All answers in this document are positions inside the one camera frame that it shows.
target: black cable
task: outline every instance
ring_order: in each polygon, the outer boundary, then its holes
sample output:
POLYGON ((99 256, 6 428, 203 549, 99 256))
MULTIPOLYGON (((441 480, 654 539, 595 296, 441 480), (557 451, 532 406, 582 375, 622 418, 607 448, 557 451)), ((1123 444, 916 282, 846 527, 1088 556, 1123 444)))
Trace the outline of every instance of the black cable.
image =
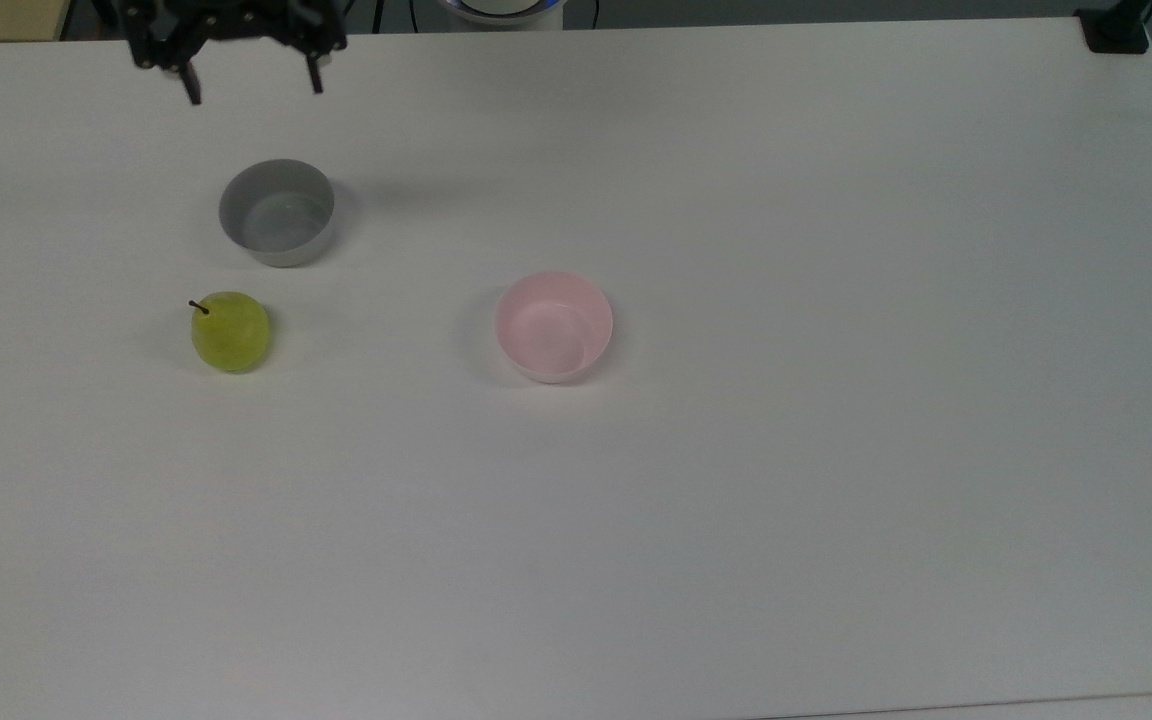
POLYGON ((114 8, 113 1, 92 0, 92 8, 96 8, 96 14, 99 15, 101 24, 109 28, 118 26, 118 9, 114 8))
POLYGON ((376 13, 371 15, 371 35, 380 32, 380 18, 385 15, 385 0, 376 0, 376 13))

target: green apple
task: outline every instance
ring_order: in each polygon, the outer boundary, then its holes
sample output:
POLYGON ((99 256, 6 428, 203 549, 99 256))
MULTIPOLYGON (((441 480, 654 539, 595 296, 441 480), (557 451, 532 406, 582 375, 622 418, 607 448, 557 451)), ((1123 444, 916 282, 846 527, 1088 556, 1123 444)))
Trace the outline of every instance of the green apple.
POLYGON ((204 363, 237 373, 259 363, 270 346, 270 316, 241 291, 214 291, 194 305, 191 340, 204 363))

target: plastic bowl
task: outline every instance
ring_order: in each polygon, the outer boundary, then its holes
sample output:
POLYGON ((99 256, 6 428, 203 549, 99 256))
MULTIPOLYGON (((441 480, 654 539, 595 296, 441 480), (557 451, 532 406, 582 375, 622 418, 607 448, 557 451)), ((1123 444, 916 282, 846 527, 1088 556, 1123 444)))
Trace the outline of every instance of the plastic bowl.
POLYGON ((536 273, 503 293, 497 342, 522 374, 567 382, 589 370, 612 340, 612 305, 598 286, 573 273, 536 273))
POLYGON ((238 173, 220 196, 220 227, 252 258, 291 268, 332 243, 335 194, 313 165, 266 160, 238 173))

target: robotic arm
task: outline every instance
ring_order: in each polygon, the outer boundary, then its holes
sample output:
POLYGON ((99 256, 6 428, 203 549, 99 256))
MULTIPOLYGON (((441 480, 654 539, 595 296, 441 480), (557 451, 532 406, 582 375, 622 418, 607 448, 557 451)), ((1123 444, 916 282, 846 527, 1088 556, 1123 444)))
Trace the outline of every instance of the robotic arm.
POLYGON ((206 40, 273 37, 305 55, 317 94, 319 59, 347 45, 334 0, 123 0, 122 18, 132 61, 176 73, 195 105, 202 104, 202 91, 191 59, 206 40), (156 37, 159 18, 175 20, 165 38, 156 37))

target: white table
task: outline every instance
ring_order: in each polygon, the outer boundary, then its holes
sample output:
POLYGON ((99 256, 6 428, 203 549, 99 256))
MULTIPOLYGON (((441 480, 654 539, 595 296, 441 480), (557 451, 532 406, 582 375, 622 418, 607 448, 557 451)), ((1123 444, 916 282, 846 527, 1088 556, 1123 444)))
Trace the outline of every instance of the white table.
POLYGON ((1152 54, 1034 18, 198 73, 0 47, 0 717, 1152 694, 1152 54), (273 156, 339 183, 310 268, 215 220, 273 156), (576 387, 490 334, 543 268, 617 310, 576 387), (188 342, 230 288, 278 331, 242 377, 188 342))

